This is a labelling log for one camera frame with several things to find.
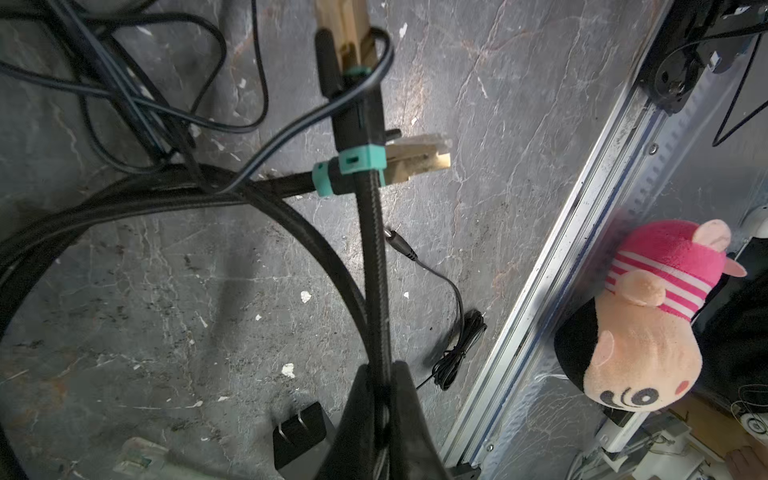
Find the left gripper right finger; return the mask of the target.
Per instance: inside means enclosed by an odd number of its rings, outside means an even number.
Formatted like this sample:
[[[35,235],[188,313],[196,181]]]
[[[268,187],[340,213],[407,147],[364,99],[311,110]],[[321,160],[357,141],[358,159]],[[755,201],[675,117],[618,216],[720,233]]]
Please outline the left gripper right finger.
[[[408,365],[391,368],[390,478],[445,479],[450,475],[432,441]]]

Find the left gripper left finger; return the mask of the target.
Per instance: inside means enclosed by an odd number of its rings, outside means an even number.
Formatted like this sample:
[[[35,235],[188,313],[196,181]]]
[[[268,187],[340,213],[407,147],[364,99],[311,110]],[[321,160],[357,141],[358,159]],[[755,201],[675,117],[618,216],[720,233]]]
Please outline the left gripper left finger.
[[[357,370],[333,444],[316,479],[373,479],[376,462],[375,401],[369,366]]]

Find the black power adapter with plug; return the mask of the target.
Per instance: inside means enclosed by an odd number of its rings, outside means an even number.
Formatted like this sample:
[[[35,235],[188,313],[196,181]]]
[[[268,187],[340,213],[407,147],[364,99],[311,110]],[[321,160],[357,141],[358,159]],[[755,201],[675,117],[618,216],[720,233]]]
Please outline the black power adapter with plug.
[[[97,13],[76,1],[28,1],[19,6],[4,6],[1,17],[8,21],[28,21],[45,25],[68,59],[73,79],[67,80],[24,69],[8,62],[1,64],[4,75],[19,81],[77,96],[88,133],[97,155],[109,166],[127,174],[151,175],[169,167],[174,155],[202,190],[212,194],[233,193],[244,185],[275,153],[299,134],[339,114],[351,112],[368,101],[380,103],[380,85],[395,57],[390,35],[380,28],[369,28],[364,45],[369,48],[373,66],[355,66],[343,73],[339,69],[335,44],[327,29],[316,33],[317,68],[327,102],[292,121],[264,144],[231,180],[216,180],[203,171],[193,156],[194,138],[189,129],[196,126],[225,134],[247,134],[266,119],[270,96],[260,47],[258,7],[250,4],[254,62],[262,95],[262,110],[248,124],[228,124],[198,115],[197,110],[225,66],[228,46],[222,31],[207,19],[184,12],[151,12],[151,2],[143,1],[111,13]],[[211,35],[219,49],[218,59],[207,76],[192,106],[183,110],[169,104],[134,58],[117,42],[116,31],[127,27],[154,24],[193,24]],[[91,98],[112,104],[145,149],[149,163],[127,163],[106,149],[95,134],[88,110]]]

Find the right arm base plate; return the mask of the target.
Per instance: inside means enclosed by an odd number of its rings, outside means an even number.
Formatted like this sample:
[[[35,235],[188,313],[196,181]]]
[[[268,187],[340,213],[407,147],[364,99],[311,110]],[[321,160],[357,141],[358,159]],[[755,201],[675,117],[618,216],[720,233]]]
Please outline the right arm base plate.
[[[646,56],[638,82],[656,107],[676,114],[705,71],[727,71],[748,42],[766,31],[765,1],[676,1]]]

